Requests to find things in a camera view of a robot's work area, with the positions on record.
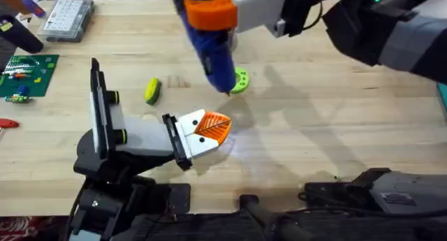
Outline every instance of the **red object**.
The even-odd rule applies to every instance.
[[[19,127],[19,124],[17,122],[14,122],[10,119],[0,119],[0,128],[12,129],[16,127]]]

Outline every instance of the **green circuit board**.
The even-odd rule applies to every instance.
[[[44,97],[58,59],[59,55],[12,56],[0,75],[0,97],[16,94],[21,85],[29,88],[28,96]],[[14,73],[23,73],[27,77],[10,79]]]

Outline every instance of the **green sponge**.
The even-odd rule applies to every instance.
[[[149,105],[155,105],[161,93],[161,82],[157,78],[152,78],[147,84],[145,100]]]

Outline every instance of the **blue glue gun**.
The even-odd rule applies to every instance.
[[[183,0],[174,0],[186,33],[200,58],[205,75],[218,92],[229,94],[236,85],[236,74],[228,45],[228,29],[203,31],[188,23]]]

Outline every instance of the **wooden table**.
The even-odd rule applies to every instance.
[[[90,127],[91,57],[128,115],[161,120],[166,112],[205,108],[233,118],[226,143],[193,169],[183,173],[172,162],[145,173],[190,183],[192,212],[233,211],[242,193],[258,194],[274,210],[293,209],[305,182],[349,179],[371,167],[447,173],[435,84],[341,55],[322,22],[295,38],[276,39],[264,27],[238,34],[234,61],[250,72],[251,84],[228,98],[208,84],[171,0],[96,5],[81,43],[54,43],[43,52],[61,55],[47,96],[29,105],[0,102],[1,117],[21,123],[0,141],[0,215],[68,214],[84,178],[73,163]],[[164,83],[155,107],[143,100],[152,77]]]

